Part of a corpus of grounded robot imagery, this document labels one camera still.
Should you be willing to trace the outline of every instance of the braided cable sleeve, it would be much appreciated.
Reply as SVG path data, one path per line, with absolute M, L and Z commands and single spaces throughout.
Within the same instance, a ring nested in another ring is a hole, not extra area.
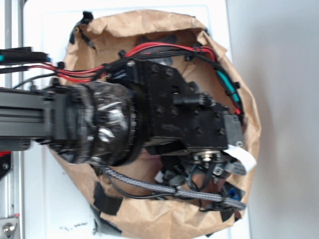
M 175 196 L 175 197 L 202 199 L 202 200 L 208 200 L 212 202 L 223 202 L 223 206 L 233 207 L 239 211 L 242 211 L 246 208 L 245 204 L 237 200 L 231 199 L 229 197 L 223 198 L 219 194 L 194 192 L 190 190 L 183 190 L 183 189 L 177 189 L 177 188 L 172 188 L 172 187 L 163 186 L 163 185 L 157 185 L 157 184 L 143 182 L 137 179 L 129 178 L 106 166 L 101 167 L 101 169 L 103 170 L 104 173 L 108 174 L 109 176 L 117 180 L 120 180 L 124 183 L 130 184 L 136 187 L 144 188 L 150 191 L 170 193 L 172 194 L 172 196 Z

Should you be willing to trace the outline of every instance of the screw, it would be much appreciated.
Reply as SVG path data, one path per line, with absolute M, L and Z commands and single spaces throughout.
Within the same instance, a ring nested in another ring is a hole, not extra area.
M 158 65 L 152 65 L 151 66 L 151 71 L 154 73 L 157 73 L 158 71 L 160 71 L 160 68 Z
M 221 128 L 221 129 L 219 130 L 219 133 L 220 133 L 220 135 L 225 135 L 225 134 L 226 134 L 226 131 L 225 131 L 224 128 Z
M 201 127 L 197 127 L 196 131 L 197 131 L 197 133 L 204 133 L 203 130 L 201 129 Z
M 210 162 L 210 161 L 211 161 L 211 158 L 205 157 L 205 158 L 203 158 L 203 161 L 204 161 L 204 162 Z
M 2 168 L 3 168 L 4 170 L 8 170 L 8 169 L 9 169 L 9 164 L 8 164 L 8 163 L 4 163 L 4 164 L 2 165 Z
M 9 236 L 11 236 L 14 233 L 15 230 L 15 226 L 11 223 L 7 223 L 4 225 L 4 227 L 2 228 L 5 236 L 8 238 Z
M 30 146 L 30 141 L 27 140 L 27 139 L 25 139 L 25 140 L 23 140 L 23 141 L 21 142 L 20 146 L 21 146 L 22 148 L 29 148 L 29 146 Z
M 173 107 L 173 108 L 171 108 L 171 113 L 172 113 L 172 115 L 174 115 L 174 116 L 176 116 L 176 115 L 178 115 L 178 109 L 176 108 L 176 107 Z
M 167 76 L 172 76 L 174 75 L 174 71 L 171 69 L 171 68 L 167 68 L 166 71 L 165 71 L 166 75 Z
M 157 113 L 159 113 L 159 114 L 163 114 L 163 113 L 165 112 L 165 109 L 164 109 L 163 106 L 157 106 L 157 107 L 156 107 L 156 111 L 157 111 Z
M 133 66 L 135 66 L 135 61 L 130 60 L 130 61 L 128 61 L 127 65 L 128 65 L 128 67 L 133 67 Z
M 244 144 L 243 144 L 242 141 L 237 141 L 237 142 L 236 142 L 236 146 L 237 146 L 237 147 L 242 147 L 242 146 L 244 146 Z

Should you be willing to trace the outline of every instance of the white wall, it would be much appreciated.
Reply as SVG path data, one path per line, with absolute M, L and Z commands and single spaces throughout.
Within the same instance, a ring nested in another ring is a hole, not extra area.
M 252 239 L 319 238 L 319 1 L 228 0 L 233 62 L 263 133 Z

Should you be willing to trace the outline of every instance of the crumpled brown paper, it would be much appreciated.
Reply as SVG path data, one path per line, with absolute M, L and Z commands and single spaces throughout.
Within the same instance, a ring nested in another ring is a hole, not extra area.
M 177 36 L 177 44 L 192 46 L 201 43 L 214 49 L 217 60 L 225 68 L 234 82 L 239 82 L 244 109 L 244 148 L 255 158 L 259 151 L 261 126 L 257 106 L 246 83 L 225 56 L 226 49 L 214 42 L 204 31 L 205 26 L 196 18 L 183 14 L 138 10 L 123 14 L 94 19 L 89 25 L 79 25 L 74 29 L 75 44 L 69 44 L 64 59 L 69 70 L 85 70 L 103 63 L 117 60 L 120 50 L 129 51 L 136 46 L 138 38 L 146 36 L 157 40 L 169 34 Z M 95 49 L 82 38 L 87 36 Z M 176 67 L 186 81 L 195 81 L 201 91 L 208 91 L 217 102 L 228 105 L 234 112 L 230 98 L 219 84 L 213 69 L 197 61 L 185 62 L 183 57 L 174 58 Z M 100 182 L 108 195 L 119 194 L 110 186 L 105 176 L 97 176 L 88 164 L 71 165 L 56 155 L 57 160 L 70 176 L 87 201 L 94 203 L 94 187 Z M 154 182 L 161 168 L 160 158 L 150 156 L 145 150 L 133 163 L 116 167 L 116 171 L 139 180 Z M 231 175 L 227 181 L 246 192 L 243 202 L 247 203 L 254 170 L 246 176 Z M 144 189 L 118 182 L 125 191 L 136 195 L 147 195 Z M 225 222 L 219 212 L 200 212 L 198 206 L 175 200 L 135 200 L 125 198 L 116 216 L 101 213 L 101 218 L 111 222 L 122 231 L 122 236 L 141 239 L 191 239 L 232 226 L 234 216 Z

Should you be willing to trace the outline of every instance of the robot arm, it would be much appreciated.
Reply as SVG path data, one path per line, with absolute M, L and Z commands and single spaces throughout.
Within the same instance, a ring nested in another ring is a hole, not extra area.
M 123 57 L 101 67 L 87 84 L 54 80 L 44 90 L 0 89 L 0 151 L 26 150 L 36 140 L 70 163 L 90 163 L 138 187 L 244 209 L 234 199 L 227 203 L 218 194 L 199 192 L 212 177 L 217 181 L 233 173 L 237 160 L 224 151 L 242 146 L 243 113 L 232 115 L 195 82 L 187 83 L 175 68 L 152 57 Z M 97 81 L 103 73 L 108 81 Z M 142 148 L 161 155 L 162 185 L 136 182 L 108 167 L 132 162 Z M 202 188 L 189 181 L 193 191 L 178 189 L 185 175 L 199 169 L 207 177 Z

